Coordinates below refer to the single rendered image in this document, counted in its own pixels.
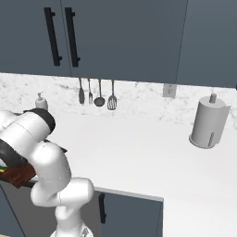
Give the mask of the hanging slotted metal turner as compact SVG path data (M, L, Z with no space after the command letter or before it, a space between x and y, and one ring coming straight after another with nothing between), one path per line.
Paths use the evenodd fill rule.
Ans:
M115 110L117 108L117 97L115 94L111 94L107 100L107 109Z

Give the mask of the hanging metal peeler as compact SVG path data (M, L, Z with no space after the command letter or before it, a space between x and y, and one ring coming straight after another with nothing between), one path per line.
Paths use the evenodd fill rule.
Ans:
M93 103L93 93L91 91L90 78L88 78L87 81L88 81L88 88L89 88L89 104L91 105Z

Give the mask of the white soap dispenser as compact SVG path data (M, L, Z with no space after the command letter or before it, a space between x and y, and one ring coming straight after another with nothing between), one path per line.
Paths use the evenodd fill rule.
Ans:
M42 93L38 93L38 98L35 100L35 106L37 108L42 108L47 110L48 109L48 103L44 97L42 97Z

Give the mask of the hanging metal spatula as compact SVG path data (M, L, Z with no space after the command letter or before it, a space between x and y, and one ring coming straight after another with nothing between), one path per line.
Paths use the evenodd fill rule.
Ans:
M81 78L79 78L80 89L79 89L79 101L80 104L83 105L85 102L84 90L82 89Z

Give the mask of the white paper towel roll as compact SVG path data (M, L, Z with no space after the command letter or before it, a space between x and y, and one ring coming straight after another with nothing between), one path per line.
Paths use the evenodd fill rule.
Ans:
M220 142L231 107L216 94L202 97L196 110L190 142L204 149L213 148Z

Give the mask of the wall power socket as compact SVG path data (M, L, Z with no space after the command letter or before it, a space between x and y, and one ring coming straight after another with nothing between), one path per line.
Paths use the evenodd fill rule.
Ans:
M176 96L177 85L176 84L167 84L163 86L163 96L168 98L174 98Z

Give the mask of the grey dishwasher front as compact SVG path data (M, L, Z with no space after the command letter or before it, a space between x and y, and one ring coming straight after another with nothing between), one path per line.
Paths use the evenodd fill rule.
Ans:
M26 237L50 237L56 230L55 209L35 206L31 201L31 188L29 187L17 189L4 181L0 181L0 185ZM98 194L94 193L91 202L81 209L81 216L94 237L102 237L97 198Z

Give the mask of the hanging metal ladle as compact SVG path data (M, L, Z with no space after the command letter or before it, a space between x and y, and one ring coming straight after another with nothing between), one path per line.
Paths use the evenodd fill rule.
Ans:
M94 99L94 104L96 106L103 106L105 104L106 100L102 96L102 89L99 89L99 96Z

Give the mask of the dark blue base cupboard door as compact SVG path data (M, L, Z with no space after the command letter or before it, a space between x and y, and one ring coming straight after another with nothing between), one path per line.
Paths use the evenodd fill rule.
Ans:
M163 237L163 203L104 193L106 223L102 237Z

